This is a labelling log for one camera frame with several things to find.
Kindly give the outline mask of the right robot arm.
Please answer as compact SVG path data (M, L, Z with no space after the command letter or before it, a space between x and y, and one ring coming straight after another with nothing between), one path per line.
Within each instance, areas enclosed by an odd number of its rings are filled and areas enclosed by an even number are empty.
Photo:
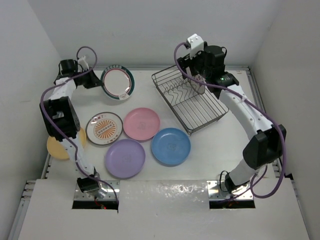
M207 45L195 49L186 42L184 46L190 50L185 57L173 54L176 67L181 74L194 83L206 86L224 105L226 105L247 134L249 142L242 151L242 160L224 179L224 191L231 194L247 183L253 187L254 179L261 167L267 167L278 158L282 158L282 170L274 189L260 199L274 195L279 189L287 166L287 146L285 127L254 105L246 96L238 79L225 70L224 59L227 55L225 47Z

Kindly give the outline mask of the white plate green rim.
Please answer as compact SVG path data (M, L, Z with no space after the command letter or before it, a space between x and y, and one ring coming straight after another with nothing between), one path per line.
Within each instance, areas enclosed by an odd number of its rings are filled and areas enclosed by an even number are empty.
M124 66L114 64L104 69L100 81L104 93L116 101L125 101L131 97L135 89L135 79Z

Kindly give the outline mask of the white plate red characters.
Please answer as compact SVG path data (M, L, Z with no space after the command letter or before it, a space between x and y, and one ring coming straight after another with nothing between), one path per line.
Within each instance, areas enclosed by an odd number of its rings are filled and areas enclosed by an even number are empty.
M193 77L195 80L204 83L205 80L200 74L192 75L191 71L189 68L186 69L186 72L189 76ZM188 82L191 86L191 88L198 93L199 95L203 95L206 91L206 86L203 84L199 84L198 82L195 82L193 80L188 79Z

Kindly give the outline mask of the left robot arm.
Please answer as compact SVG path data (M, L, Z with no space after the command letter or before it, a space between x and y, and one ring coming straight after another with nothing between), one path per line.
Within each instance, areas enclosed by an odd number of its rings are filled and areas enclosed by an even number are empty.
M81 174L77 178L80 191L92 196L97 196L101 189L99 174L84 157L80 138L81 124L71 97L78 86L91 89L102 85L84 57L77 60L65 59L58 64L58 76L51 88L51 96L45 100L43 93L39 104L48 134L63 146L69 159L74 162L75 170Z

